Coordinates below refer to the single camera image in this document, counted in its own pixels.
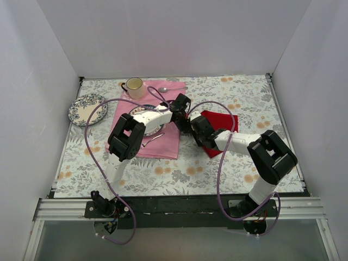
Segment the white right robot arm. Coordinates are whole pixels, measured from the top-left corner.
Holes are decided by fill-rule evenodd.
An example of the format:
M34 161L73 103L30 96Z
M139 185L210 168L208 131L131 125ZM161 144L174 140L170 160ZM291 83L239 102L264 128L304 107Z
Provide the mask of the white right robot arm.
M230 217L258 216L266 209L279 182L297 165L292 150L273 130L262 134L243 134L236 130L236 118L227 114L204 111L190 115L191 133L199 146L222 152L249 156L259 177L248 195L230 211Z

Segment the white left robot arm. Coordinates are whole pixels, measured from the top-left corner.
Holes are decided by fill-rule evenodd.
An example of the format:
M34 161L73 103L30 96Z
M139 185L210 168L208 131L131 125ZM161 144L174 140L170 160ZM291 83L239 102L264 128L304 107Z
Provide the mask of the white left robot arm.
M161 104L154 108L126 99L114 99L136 104L144 110L133 116L127 113L122 114L118 119L107 141L109 157L105 171L102 170L96 158L92 157L102 173L104 184L102 189L91 192L91 198L95 209L105 218L111 217L116 210L112 199L117 197L117 194L112 185L122 178L127 164L138 154L145 133L170 122L174 122L180 131L190 128L188 114L185 111L191 105L188 97L179 94L172 102L164 100L163 97L159 99L162 101Z

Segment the red cloth napkin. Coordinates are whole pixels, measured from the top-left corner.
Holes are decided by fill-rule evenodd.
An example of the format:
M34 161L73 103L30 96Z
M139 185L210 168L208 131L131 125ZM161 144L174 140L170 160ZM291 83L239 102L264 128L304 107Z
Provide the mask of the red cloth napkin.
M233 127L233 120L230 114L215 113L204 110L203 112L201 112L201 115L208 119L215 131L220 128L231 130ZM222 151L213 150L205 146L203 147L203 149L209 158L214 158L215 156L222 153Z

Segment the silver fork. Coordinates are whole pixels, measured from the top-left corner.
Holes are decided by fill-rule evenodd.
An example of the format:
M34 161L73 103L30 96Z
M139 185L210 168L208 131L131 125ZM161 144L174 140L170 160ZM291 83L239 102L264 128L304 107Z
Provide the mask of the silver fork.
M145 143L141 144L141 148L145 148L150 142L162 137L165 133L160 133L157 136L154 136L153 138L149 139L148 141L146 141Z

